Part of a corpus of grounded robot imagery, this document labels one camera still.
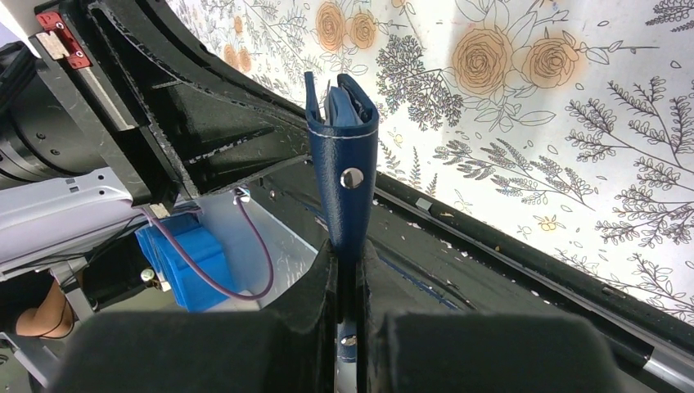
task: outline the leaf drawing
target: leaf drawing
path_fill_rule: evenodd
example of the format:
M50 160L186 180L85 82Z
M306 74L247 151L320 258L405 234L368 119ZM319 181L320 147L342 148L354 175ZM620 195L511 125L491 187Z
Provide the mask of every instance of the leaf drawing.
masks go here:
M689 269L694 269L694 264L690 265L691 262L685 262L682 269L675 272L672 268L654 264L650 260L644 259L640 254L634 253L626 261L634 267L632 275L638 278L635 281L637 283L632 283L621 280L614 274L610 274L609 277L598 274L597 268L600 264L589 261L586 256L579 257L576 254L569 256L568 251L556 250L557 254L554 256L561 262L604 282L614 289L634 295L637 299L645 301L683 322L694 323L694 293L688 292L687 288L675 290L671 279L677 275L691 274L692 272L688 272Z
M421 58L421 45L411 35L392 34L386 47L379 50L376 63L378 93L385 97L389 113L395 113L401 104L408 104L409 119L425 131L440 129L442 118L453 127L461 116L462 96L451 93L443 70L427 70Z
M593 187L569 167L561 167L554 160L539 156L537 161L527 160L510 143L498 138L480 150L486 153L482 160L472 155L472 148L463 141L452 140L437 147L433 158L445 160L444 165L457 165L463 178L489 180L496 191L507 197L519 197L526 205L546 205L548 196L559 194L592 209L584 197L594 193Z
M419 164L419 155L417 154L417 148L412 148L412 170L410 170L410 187L421 190L421 165Z
M436 184L439 181L439 174L434 174L434 178L431 180L428 186L426 186L426 195L429 197L436 198Z
M653 7L657 16L646 22L646 26L661 25L665 23L681 22L689 19L689 12L694 10L694 2L691 0L662 0ZM694 28L694 20L672 28L670 31L677 33Z
M614 245L637 238L639 246L650 248L665 239L675 245L688 244L694 228L694 188L681 177L693 175L694 170L683 164L681 157L694 153L694 119L690 116L689 98L669 99L667 107L672 120L668 126L659 108L665 98L664 79L651 78L646 87L634 84L632 92L610 81L608 90L620 105L638 116L629 120L625 128L615 127L617 117L613 111L596 99L589 99L586 105L571 100L566 107L570 116L585 128L585 132L571 130L566 137L580 150L578 161L597 163L624 150L640 154L633 164L638 185L632 184L615 196L621 207L612 211L621 220L600 220L595 229L605 243ZM624 131L640 135L649 146L664 146L667 153L631 143ZM664 194L671 189L677 189L679 196L673 199Z

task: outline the gray metal panel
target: gray metal panel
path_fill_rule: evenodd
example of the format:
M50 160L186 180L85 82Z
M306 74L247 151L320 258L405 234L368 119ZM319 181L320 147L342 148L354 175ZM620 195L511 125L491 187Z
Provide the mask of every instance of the gray metal panel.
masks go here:
M107 168L1 191L0 281L8 269L106 239L137 214L129 197Z

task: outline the flower drawing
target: flower drawing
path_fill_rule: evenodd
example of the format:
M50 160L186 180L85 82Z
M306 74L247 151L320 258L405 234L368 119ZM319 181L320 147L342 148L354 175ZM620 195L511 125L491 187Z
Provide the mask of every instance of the flower drawing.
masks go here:
M568 21L569 10L536 1L524 14L512 15L503 0L456 0L457 9L470 22L456 43L449 67L425 65L425 50L415 34L389 36L376 63L378 93L385 97L390 114L407 106L410 120L420 130L439 129L444 120L453 127L463 110L473 110L472 120L487 123L490 132L511 131L517 125L537 127L557 117L551 111L528 111L527 98L538 90L568 84L577 77L579 61L608 66L616 52L637 53L657 47L627 46L616 40L591 46L571 33L550 34L548 25ZM409 2L393 1L407 10Z
M241 35L241 33L243 33L243 22L241 22L240 16L234 17L234 31L237 32L237 35Z
M323 3L318 8L316 30L318 41L323 49L337 52L342 48L342 40L345 36L345 17L342 15L342 10L331 2Z
M453 52L458 84L468 92L488 97L502 86L511 69L511 43L505 34L491 29L473 29Z
M234 49L233 46L229 44L224 46L224 62L229 64L231 67L236 68L237 70L239 68L237 51Z
M534 215L533 217L536 220L538 220L538 225L540 229L542 229L544 232L556 231L557 228L566 229L566 226L564 226L564 224L557 222L557 215L553 215L551 218L547 216L538 217L537 215Z
M564 38L543 38L532 47L522 47L513 54L513 65L525 80L539 88L565 84L575 69L579 54Z
M373 45L376 39L376 23L371 12L359 12L349 21L349 38L359 49L366 49Z
M250 54L248 53L248 49L246 47L242 47L241 50L239 51L239 66L241 66L241 70L243 72L248 72L250 71Z

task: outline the metal rivet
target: metal rivet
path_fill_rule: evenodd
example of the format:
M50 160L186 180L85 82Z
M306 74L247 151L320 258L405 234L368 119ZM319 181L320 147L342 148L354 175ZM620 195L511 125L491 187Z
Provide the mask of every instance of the metal rivet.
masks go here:
M357 345L357 337L354 335L342 337L342 340L340 340L340 344L342 344L343 346L356 346Z
M149 269L149 268L144 269L144 270L140 273L140 279L142 280L142 282L150 282L150 281L153 280L155 277L156 277L156 273L154 273L154 270Z
M356 187L362 185L364 181L364 174L361 170L356 168L347 168L340 176L340 184L342 187L349 190L354 190Z

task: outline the purple wire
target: purple wire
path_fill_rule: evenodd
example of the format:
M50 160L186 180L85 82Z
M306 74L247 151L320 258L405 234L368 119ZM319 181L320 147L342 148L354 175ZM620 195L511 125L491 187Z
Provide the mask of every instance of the purple wire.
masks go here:
M191 256L183 249L183 247L178 243L176 240L176 237L164 226L164 224L157 219L156 217L153 217L149 213L147 213L145 210L145 216L154 224L155 227L157 227L161 234L164 235L166 240L168 240L171 243L171 246L176 250L176 252L183 258L184 261L190 266L191 269L193 269L194 272L200 278L202 278L203 281L207 282L208 285L210 285L212 288L217 290L219 293L222 293L225 296L228 297L233 297L236 299L241 299L241 300L258 300L263 297L265 297L269 292L270 289L272 289L273 284L275 282L275 271L273 268L273 259L270 257L270 251L268 251L268 247L265 245L265 241L263 238L260 236L260 233L258 232L258 229L253 225L253 221L250 220L250 217L246 213L246 209L243 207L243 202L239 199L238 196L235 196L234 199L236 200L237 206L239 206L239 210L241 211L241 214L243 217L246 219L246 222L250 225L250 228L253 230L253 234L255 235L255 238L258 239L258 242L263 248L263 253L265 254L265 259L268 261L268 267L270 268L270 277L268 280L268 285L265 286L265 289L263 289L262 292L260 292L257 295L242 295L240 293L236 293L233 291L229 291L227 288L222 287L219 283L217 283L212 277L207 275L202 269L200 269L200 266L198 266L195 261L191 258Z

